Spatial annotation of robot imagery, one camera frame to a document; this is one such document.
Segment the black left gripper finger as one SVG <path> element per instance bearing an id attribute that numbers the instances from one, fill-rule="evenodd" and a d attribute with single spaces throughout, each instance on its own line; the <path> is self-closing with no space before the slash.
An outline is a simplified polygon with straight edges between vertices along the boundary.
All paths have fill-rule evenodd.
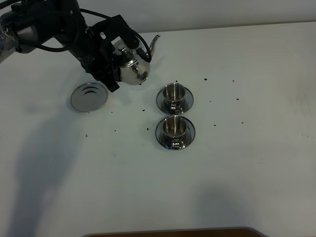
<path id="1" fill-rule="evenodd" d="M 108 88 L 110 92 L 114 92 L 119 89 L 119 85 L 117 83 L 118 79 L 118 74 L 110 74 L 106 76 L 105 86 Z"/>

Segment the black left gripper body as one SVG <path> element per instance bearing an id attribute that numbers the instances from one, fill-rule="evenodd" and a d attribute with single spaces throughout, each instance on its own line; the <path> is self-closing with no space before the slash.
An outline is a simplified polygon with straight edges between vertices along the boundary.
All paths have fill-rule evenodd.
<path id="1" fill-rule="evenodd" d="M 121 15 L 98 22 L 90 29 L 93 33 L 93 41 L 88 45 L 89 60 L 84 66 L 86 72 L 102 83 L 105 83 L 107 75 L 118 74 L 120 77 L 112 41 L 119 37 L 128 47 L 136 49 L 138 47 L 137 33 L 128 26 Z"/>

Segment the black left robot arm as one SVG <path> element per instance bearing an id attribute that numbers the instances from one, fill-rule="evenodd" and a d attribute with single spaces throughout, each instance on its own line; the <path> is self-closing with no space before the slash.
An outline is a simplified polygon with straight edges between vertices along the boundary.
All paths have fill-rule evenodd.
<path id="1" fill-rule="evenodd" d="M 75 0 L 6 0 L 0 5 L 7 6 L 11 11 L 0 22 L 17 37 L 18 52 L 69 51 L 109 91 L 119 89 L 120 69 L 112 41 L 120 37 L 132 49 L 139 46 L 137 34 L 121 15 L 90 27 Z"/>

